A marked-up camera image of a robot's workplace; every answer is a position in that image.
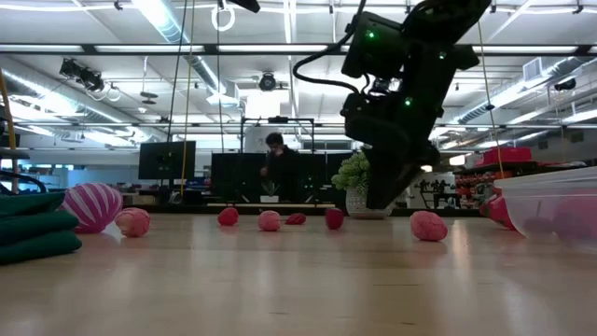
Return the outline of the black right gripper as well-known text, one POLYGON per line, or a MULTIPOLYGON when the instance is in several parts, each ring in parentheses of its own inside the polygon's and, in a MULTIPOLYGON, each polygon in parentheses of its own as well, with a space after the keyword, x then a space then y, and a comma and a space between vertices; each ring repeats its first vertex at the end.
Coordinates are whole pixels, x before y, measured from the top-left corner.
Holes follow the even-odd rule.
POLYGON ((405 61, 397 91, 377 98, 348 95, 342 107, 345 133, 371 146, 367 208, 387 208, 423 173, 421 166, 439 161, 428 137, 460 66, 456 49, 423 51, 405 61))

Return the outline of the pink knit ball fruit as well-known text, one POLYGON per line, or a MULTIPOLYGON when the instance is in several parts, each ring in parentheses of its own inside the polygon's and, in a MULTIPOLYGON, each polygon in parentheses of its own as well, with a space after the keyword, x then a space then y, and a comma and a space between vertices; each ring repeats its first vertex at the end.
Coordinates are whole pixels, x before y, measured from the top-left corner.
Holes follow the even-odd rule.
POLYGON ((554 213, 554 231, 563 240, 597 240, 597 197, 567 198, 554 213))
POLYGON ((417 211, 410 216, 411 233, 421 241, 439 242, 448 234, 442 218, 428 211, 417 211))
POLYGON ((129 238, 140 238, 147 234, 150 221, 150 215, 146 210, 135 207, 123 209, 115 218, 120 233, 129 238))
POLYGON ((275 211, 264 211, 258 216, 257 225, 261 231, 278 231, 281 228, 281 216, 275 211))

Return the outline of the small red round fruit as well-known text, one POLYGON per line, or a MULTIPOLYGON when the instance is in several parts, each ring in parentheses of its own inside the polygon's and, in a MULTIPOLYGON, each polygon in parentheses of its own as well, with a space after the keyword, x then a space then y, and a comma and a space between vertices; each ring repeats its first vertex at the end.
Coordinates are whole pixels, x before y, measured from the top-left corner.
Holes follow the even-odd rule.
POLYGON ((234 207, 227 207, 223 209, 217 216, 217 222, 220 226, 230 227, 237 224, 239 220, 239 212, 234 207))

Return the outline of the clear plastic tupperware container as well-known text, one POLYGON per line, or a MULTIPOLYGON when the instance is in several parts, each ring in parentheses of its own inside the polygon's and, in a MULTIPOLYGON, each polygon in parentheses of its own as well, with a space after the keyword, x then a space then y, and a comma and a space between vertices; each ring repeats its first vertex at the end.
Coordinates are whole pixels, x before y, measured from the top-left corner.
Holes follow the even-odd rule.
POLYGON ((565 199, 597 197, 597 166, 512 177, 495 185, 502 191, 514 227, 524 237, 597 252, 597 240, 563 240, 554 231, 553 222, 559 203, 565 199))

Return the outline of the pink white striped gourd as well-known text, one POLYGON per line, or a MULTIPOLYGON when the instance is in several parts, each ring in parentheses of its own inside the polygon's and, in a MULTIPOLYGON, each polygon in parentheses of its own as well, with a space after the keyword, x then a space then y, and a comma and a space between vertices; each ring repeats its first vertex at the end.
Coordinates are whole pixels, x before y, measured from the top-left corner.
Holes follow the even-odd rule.
POLYGON ((78 184, 65 192, 59 207, 76 217, 76 233, 99 233, 114 221, 123 206, 123 196, 104 183, 78 184))

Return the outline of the green plant in white pot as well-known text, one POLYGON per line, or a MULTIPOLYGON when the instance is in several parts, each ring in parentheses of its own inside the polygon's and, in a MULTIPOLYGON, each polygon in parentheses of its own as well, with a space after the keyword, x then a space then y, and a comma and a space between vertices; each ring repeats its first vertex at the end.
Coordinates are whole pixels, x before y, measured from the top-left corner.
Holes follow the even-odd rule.
POLYGON ((367 207, 369 162, 363 152, 356 152, 344 160, 338 172, 331 178, 336 189, 346 192, 345 206, 350 217, 358 219, 385 219, 392 207, 370 209, 367 207))

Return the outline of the black computer monitor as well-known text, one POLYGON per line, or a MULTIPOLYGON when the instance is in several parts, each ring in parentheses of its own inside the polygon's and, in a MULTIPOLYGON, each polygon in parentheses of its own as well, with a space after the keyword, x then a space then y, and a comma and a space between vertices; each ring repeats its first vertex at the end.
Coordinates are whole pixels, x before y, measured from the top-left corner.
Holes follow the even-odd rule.
POLYGON ((143 143, 139 152, 138 178, 169 180, 193 178, 196 142, 143 143))
POLYGON ((299 187, 304 202, 344 204, 345 191, 332 184, 332 176, 339 172, 342 162, 352 155, 352 152, 300 153, 299 187))
POLYGON ((221 201, 258 203, 264 190, 260 170, 265 153, 214 153, 211 157, 211 189, 221 201))

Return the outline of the person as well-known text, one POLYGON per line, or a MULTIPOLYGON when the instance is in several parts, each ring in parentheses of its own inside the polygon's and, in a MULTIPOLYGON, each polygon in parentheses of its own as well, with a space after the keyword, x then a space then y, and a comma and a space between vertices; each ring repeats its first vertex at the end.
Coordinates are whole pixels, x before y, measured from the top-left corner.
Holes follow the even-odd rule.
POLYGON ((270 151, 260 174, 279 186, 283 202, 296 202, 299 191, 299 154, 284 143, 280 133, 270 133, 265 139, 270 151))

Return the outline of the small plant in white pot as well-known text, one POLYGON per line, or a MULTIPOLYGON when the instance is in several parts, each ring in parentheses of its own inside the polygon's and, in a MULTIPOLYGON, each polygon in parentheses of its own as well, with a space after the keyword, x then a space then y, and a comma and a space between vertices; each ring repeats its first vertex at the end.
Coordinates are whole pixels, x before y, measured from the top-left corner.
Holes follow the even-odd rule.
POLYGON ((260 196, 262 203, 278 203, 279 196, 276 194, 278 186, 272 181, 266 181, 261 184, 263 194, 260 196))

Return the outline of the rack with grey and red bins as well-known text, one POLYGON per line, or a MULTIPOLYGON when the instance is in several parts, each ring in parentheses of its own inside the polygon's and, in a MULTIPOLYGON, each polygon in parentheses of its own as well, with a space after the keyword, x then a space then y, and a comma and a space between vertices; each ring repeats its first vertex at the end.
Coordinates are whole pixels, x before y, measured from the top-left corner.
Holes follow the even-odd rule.
POLYGON ((492 147, 480 153, 453 157, 455 192, 461 208, 479 208, 497 194, 494 181, 584 168, 585 161, 536 161, 529 147, 492 147))

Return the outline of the black ceiling spotlight cluster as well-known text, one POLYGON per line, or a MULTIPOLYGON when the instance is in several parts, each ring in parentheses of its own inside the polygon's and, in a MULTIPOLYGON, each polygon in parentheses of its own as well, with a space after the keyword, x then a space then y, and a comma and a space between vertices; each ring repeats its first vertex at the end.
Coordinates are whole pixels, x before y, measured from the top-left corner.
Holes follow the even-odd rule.
POLYGON ((75 59, 63 59, 59 74, 73 79, 87 91, 99 92, 104 89, 102 73, 79 64, 75 59))

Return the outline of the folded green cloth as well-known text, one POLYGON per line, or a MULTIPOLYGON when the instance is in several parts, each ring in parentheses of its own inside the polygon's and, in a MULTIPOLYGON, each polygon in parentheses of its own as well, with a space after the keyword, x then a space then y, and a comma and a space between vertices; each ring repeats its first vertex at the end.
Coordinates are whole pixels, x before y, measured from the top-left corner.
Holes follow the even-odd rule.
POLYGON ((70 254, 82 243, 78 219, 59 207, 63 192, 0 195, 0 265, 70 254))

